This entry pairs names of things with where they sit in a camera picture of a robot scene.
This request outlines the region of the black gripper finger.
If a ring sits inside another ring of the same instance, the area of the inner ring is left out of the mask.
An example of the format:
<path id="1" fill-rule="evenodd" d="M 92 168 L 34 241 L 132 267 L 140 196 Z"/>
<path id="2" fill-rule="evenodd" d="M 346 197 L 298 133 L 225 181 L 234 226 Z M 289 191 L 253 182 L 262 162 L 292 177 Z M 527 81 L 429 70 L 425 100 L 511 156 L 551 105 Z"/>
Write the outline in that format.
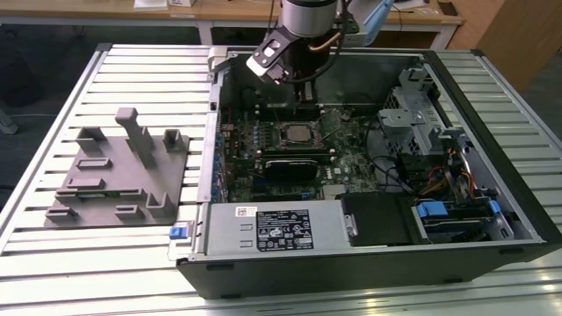
<path id="1" fill-rule="evenodd" d="M 312 107 L 316 105 L 314 81 L 308 81 L 297 85 L 298 88 L 298 106 Z"/>

